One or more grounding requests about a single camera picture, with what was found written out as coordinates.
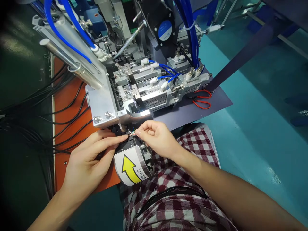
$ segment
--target red and white checkered shorts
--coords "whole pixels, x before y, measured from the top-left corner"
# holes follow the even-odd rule
[[[206,125],[177,139],[200,159],[220,167],[211,131]],[[120,185],[124,204],[124,230],[237,230],[204,190],[173,161],[153,155],[155,174],[132,187]],[[176,194],[163,197],[142,214],[146,202],[174,186],[193,189],[204,196]]]

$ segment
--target machine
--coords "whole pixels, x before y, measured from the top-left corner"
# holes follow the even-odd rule
[[[32,23],[43,37],[40,44],[87,83],[93,126],[130,135],[114,157],[121,180],[133,185],[151,176],[151,149],[133,129],[209,79],[198,57],[207,32],[193,19],[193,11],[208,2],[26,2],[38,13]]]

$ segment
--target finger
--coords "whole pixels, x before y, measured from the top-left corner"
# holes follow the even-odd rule
[[[90,135],[82,144],[80,144],[75,150],[79,151],[84,148],[89,147],[90,145],[94,144],[95,142],[107,138],[107,137],[115,137],[116,135],[111,132],[110,130],[98,130],[94,132],[92,135]]]
[[[154,120],[147,120],[142,125],[140,125],[139,129],[144,130],[144,131],[147,129],[156,131],[156,129],[158,128],[160,124],[161,122],[157,122]]]
[[[97,164],[97,167],[95,168],[98,175],[103,175],[103,177],[105,176],[104,174],[106,174],[108,169],[110,168],[110,164],[115,154],[115,150],[118,146],[119,144],[116,144],[106,149],[104,156],[101,158],[101,160]]]
[[[154,135],[155,135],[155,131],[153,131],[153,130],[148,130],[147,133],[148,133],[149,135],[151,135],[151,136],[154,136]]]
[[[125,141],[127,138],[128,138],[128,135],[122,135],[122,136],[116,136],[116,137],[107,137],[107,138],[104,138],[102,140],[95,142],[94,144],[92,144],[91,146],[87,148],[86,153],[88,153],[89,161],[94,160],[95,157],[99,153],[104,151],[106,148],[119,144]]]
[[[142,139],[143,141],[145,141],[146,143],[148,143],[151,146],[151,143],[153,142],[154,136],[148,134],[146,131],[143,131],[141,129],[136,129],[135,134],[140,139]]]

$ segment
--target cable tie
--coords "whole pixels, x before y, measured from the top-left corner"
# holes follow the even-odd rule
[[[196,21],[194,20],[194,21],[193,21],[193,24],[192,24],[190,27],[188,27],[188,28],[186,28],[185,25],[184,25],[183,29],[184,29],[184,30],[190,30],[190,29],[193,28],[193,26],[195,25],[195,22],[196,22]]]

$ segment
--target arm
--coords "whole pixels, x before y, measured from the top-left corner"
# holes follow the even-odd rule
[[[116,137],[109,130],[99,130],[73,150],[66,168],[64,183],[42,213],[28,228],[65,230],[68,220],[106,175],[115,149],[127,135]],[[96,156],[105,151],[101,160]]]
[[[135,134],[156,153],[184,168],[244,230],[306,230],[299,221],[253,185],[182,148],[163,123],[146,121]]]

